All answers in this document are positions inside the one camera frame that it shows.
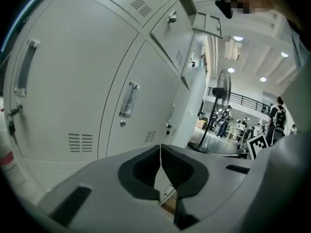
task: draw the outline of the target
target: floor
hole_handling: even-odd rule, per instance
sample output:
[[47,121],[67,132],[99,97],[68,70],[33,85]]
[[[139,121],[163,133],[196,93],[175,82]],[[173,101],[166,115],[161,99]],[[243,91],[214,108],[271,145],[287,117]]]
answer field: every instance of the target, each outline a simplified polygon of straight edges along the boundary
[[[195,127],[190,141],[199,143],[203,137],[204,131]],[[217,138],[214,132],[208,132],[203,142],[203,146],[207,147],[208,151],[217,154],[233,154],[237,150],[237,144],[229,143],[225,138]]]

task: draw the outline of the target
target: backpack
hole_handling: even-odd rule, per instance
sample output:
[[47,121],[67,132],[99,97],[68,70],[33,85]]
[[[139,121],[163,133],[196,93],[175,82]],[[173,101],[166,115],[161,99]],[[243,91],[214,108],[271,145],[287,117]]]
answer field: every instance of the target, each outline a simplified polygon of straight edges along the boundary
[[278,106],[275,107],[277,109],[277,113],[273,117],[273,125],[281,130],[285,129],[286,124],[286,111],[285,109],[280,110]]

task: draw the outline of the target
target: ceiling light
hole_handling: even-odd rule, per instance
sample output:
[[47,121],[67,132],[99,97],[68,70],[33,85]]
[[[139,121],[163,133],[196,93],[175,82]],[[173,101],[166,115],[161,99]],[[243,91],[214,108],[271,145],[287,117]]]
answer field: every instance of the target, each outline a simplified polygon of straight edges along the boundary
[[282,52],[281,54],[282,54],[282,56],[283,56],[284,58],[287,58],[287,57],[288,57],[288,54],[286,54],[286,53],[284,53],[284,52]]
[[244,38],[240,36],[234,36],[233,39],[235,39],[236,41],[242,41]]

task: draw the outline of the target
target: locker handle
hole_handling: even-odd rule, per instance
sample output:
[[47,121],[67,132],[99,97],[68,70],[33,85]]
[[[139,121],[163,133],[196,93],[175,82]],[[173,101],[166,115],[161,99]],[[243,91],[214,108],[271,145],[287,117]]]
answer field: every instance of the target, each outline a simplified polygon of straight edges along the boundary
[[20,97],[26,97],[27,83],[30,71],[30,66],[34,59],[35,53],[40,46],[40,42],[36,40],[28,40],[27,50],[23,59],[23,62],[16,73],[14,93]]
[[123,99],[119,116],[131,117],[139,89],[140,86],[138,84],[133,82],[129,83],[126,94]]

